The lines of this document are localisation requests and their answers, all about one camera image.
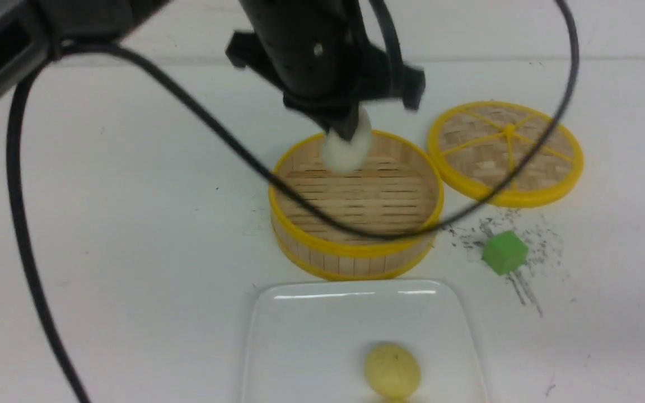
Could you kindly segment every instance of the square plate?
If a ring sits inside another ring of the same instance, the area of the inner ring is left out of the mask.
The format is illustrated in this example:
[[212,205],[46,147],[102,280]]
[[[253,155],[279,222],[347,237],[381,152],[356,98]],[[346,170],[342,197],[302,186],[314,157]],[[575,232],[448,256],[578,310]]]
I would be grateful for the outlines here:
[[281,285],[253,310],[243,403],[383,401],[365,356],[400,344],[422,368],[410,403],[484,403],[479,359],[455,293],[428,280]]

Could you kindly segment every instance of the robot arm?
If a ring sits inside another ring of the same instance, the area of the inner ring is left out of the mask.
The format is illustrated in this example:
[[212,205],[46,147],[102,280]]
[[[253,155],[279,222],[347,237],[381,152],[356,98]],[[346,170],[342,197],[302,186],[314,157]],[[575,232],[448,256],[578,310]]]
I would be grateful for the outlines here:
[[[240,0],[253,32],[233,34],[226,54],[283,93],[283,103],[351,142],[360,102],[401,99],[416,110],[424,74],[402,62],[382,0],[371,0],[387,53],[373,46],[358,0]],[[0,96],[63,41],[119,41],[168,0],[0,0]]]

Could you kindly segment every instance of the bamboo steamer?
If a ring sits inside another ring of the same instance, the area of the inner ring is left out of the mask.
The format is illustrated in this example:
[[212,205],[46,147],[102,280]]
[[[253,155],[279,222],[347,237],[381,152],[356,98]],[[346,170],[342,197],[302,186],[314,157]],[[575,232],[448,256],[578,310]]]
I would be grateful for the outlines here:
[[[375,232],[401,232],[437,221],[443,202],[432,160],[404,138],[373,131],[366,163],[349,174],[325,169],[318,134],[293,146],[275,171],[330,216]],[[378,242],[328,227],[275,189],[269,189],[272,227],[295,265],[327,280],[394,278],[427,254],[433,235]]]

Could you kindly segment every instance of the yellow rim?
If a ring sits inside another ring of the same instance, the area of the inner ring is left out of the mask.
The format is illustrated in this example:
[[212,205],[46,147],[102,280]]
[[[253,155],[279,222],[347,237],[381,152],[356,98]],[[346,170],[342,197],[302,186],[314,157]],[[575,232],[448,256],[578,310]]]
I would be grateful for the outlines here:
[[[432,214],[430,214],[430,217],[427,219],[427,221],[425,221],[424,224],[422,224],[421,227],[426,227],[427,225],[430,225],[433,222],[436,222],[437,218],[440,216],[442,212],[442,204],[443,204],[443,200],[445,199],[445,191],[443,190],[442,179],[441,179],[440,173],[438,173],[437,169],[435,168],[434,161],[426,153],[424,153],[422,149],[420,149],[418,146],[415,146],[414,144],[410,143],[409,141],[405,140],[402,137],[393,135],[391,133],[386,133],[384,131],[379,131],[379,130],[373,130],[373,133],[375,135],[383,135],[385,137],[393,138],[394,140],[405,143],[405,145],[409,146],[410,148],[415,150],[415,152],[417,152],[420,156],[422,156],[422,158],[424,158],[425,161],[429,163],[430,167],[432,167],[432,171],[434,172],[435,179],[437,180],[437,188],[440,190],[440,194],[437,197],[437,204],[435,205],[434,210],[432,211]],[[300,148],[305,144],[310,143],[310,141],[317,140],[318,138],[323,137],[323,135],[324,134],[322,133],[318,133],[317,135],[313,135],[312,137],[307,138],[292,146],[292,148],[290,148],[279,159],[278,163],[275,166],[274,172],[277,173],[279,171],[280,166],[285,162],[285,160],[287,160],[287,158],[290,156],[291,153],[297,150],[297,148]],[[344,244],[331,242],[328,240],[323,240],[322,238],[314,237],[313,235],[310,235],[307,232],[302,231],[300,228],[296,227],[285,216],[285,214],[283,214],[275,198],[275,191],[272,186],[268,188],[268,200],[270,202],[270,208],[271,208],[272,214],[274,214],[274,217],[278,219],[278,221],[285,229],[285,231],[288,234],[290,234],[290,236],[292,236],[293,239],[295,239],[297,242],[301,242],[303,245],[310,247],[314,250],[318,250],[319,252],[329,253],[331,255],[346,256],[346,257],[377,257],[379,255],[387,255],[389,253],[400,252],[401,250],[405,250],[408,247],[411,247],[417,244],[417,242],[419,242],[419,240],[404,240],[404,241],[387,242],[387,243],[381,243],[381,244],[375,244],[375,245],[344,245]]]
[[[525,112],[541,117],[547,121],[550,120],[547,115],[530,107],[498,101],[472,102],[459,105],[458,107],[441,114],[440,117],[435,120],[427,134],[427,150],[430,153],[430,158],[434,161],[435,166],[437,166],[437,169],[440,172],[442,180],[445,181],[446,184],[450,185],[459,193],[477,200],[489,194],[492,188],[474,181],[467,176],[462,175],[458,170],[452,168],[440,152],[438,136],[440,135],[442,126],[448,119],[450,119],[450,117],[471,107],[481,106],[502,106],[516,110],[524,110]],[[581,146],[579,146],[576,138],[574,138],[566,127],[558,125],[558,128],[564,137],[566,137],[566,140],[569,142],[574,152],[574,156],[571,158],[571,171],[569,174],[558,184],[547,189],[539,189],[535,191],[505,190],[500,193],[499,196],[494,198],[491,201],[491,204],[512,208],[539,207],[561,199],[574,188],[576,181],[578,181],[581,176],[581,171],[583,171],[583,152],[581,151]]]
[[422,259],[424,259],[424,257],[427,256],[427,253],[429,252],[429,250],[432,249],[432,244],[434,243],[434,238],[432,238],[429,241],[429,245],[427,245],[427,247],[424,248],[424,250],[420,252],[419,255],[417,255],[417,257],[410,260],[410,262],[398,268],[397,270],[394,270],[388,273],[381,273],[377,275],[356,276],[356,275],[344,275],[344,274],[326,272],[325,270],[320,270],[315,266],[310,265],[309,263],[305,263],[302,260],[298,259],[297,256],[292,255],[292,253],[290,253],[290,250],[288,250],[285,247],[285,245],[282,244],[282,241],[280,241],[280,238],[277,236],[277,234],[274,234],[274,235],[275,235],[275,240],[277,241],[278,246],[280,247],[280,250],[282,250],[285,257],[287,257],[291,262],[293,262],[298,268],[301,268],[302,270],[310,273],[311,275],[314,275],[315,277],[319,277],[328,281],[388,280],[391,278],[396,278],[406,272],[409,272],[413,267],[417,265],[417,263],[420,263],[420,261],[422,261]]

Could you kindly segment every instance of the green cube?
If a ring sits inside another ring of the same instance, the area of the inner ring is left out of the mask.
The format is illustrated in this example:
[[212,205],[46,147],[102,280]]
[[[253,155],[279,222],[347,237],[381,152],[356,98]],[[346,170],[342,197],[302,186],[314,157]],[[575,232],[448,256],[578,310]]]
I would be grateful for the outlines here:
[[482,260],[498,275],[517,270],[527,260],[529,247],[512,231],[489,238],[484,245]]

